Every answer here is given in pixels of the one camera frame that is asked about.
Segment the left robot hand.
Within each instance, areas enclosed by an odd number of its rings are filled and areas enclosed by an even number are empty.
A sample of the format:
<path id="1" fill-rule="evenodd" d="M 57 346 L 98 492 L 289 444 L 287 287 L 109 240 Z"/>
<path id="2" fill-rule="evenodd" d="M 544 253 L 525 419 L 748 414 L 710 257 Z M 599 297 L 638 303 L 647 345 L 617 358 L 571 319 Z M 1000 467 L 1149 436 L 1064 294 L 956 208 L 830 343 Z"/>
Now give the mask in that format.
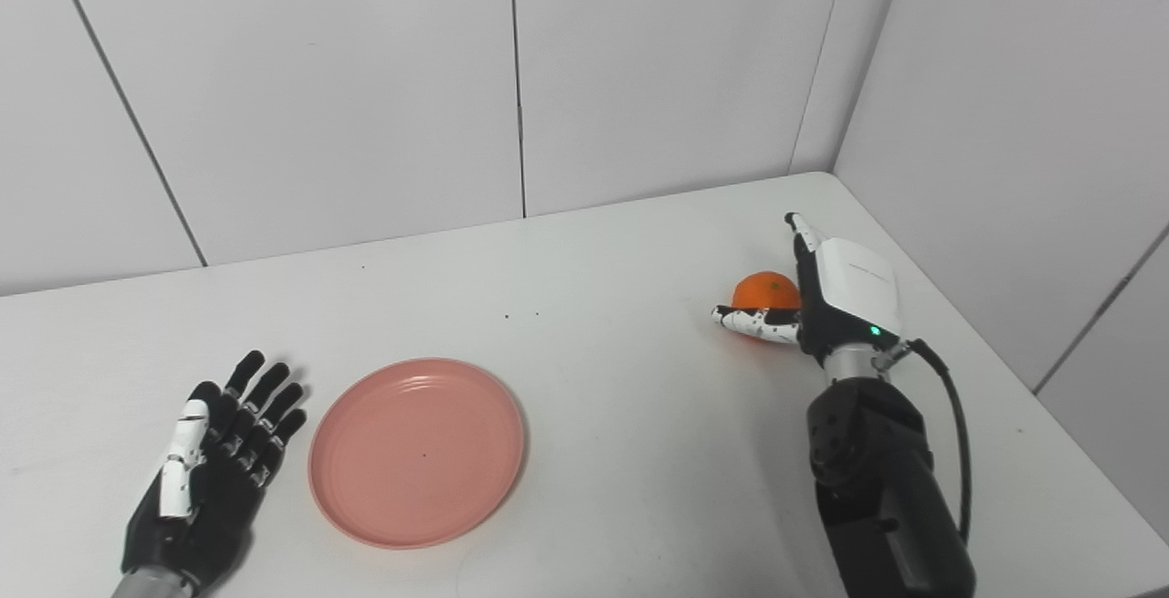
<path id="1" fill-rule="evenodd" d="M 205 597 L 245 557 L 268 486 L 307 416 L 284 362 L 248 352 L 226 384 L 194 387 L 134 508 L 117 597 Z"/>

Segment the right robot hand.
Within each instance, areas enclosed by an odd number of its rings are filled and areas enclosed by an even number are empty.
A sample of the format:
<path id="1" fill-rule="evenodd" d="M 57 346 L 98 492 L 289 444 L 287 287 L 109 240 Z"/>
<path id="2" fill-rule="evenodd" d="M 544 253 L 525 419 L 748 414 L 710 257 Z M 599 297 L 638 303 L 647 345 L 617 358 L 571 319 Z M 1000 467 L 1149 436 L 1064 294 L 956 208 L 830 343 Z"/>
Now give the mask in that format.
<path id="1" fill-rule="evenodd" d="M 816 361 L 862 345 L 890 352 L 901 345 L 900 298 L 893 266 L 867 246 L 819 235 L 798 213 L 793 228 L 797 308 L 746 308 L 718 304 L 715 324 L 743 336 L 797 347 Z"/>

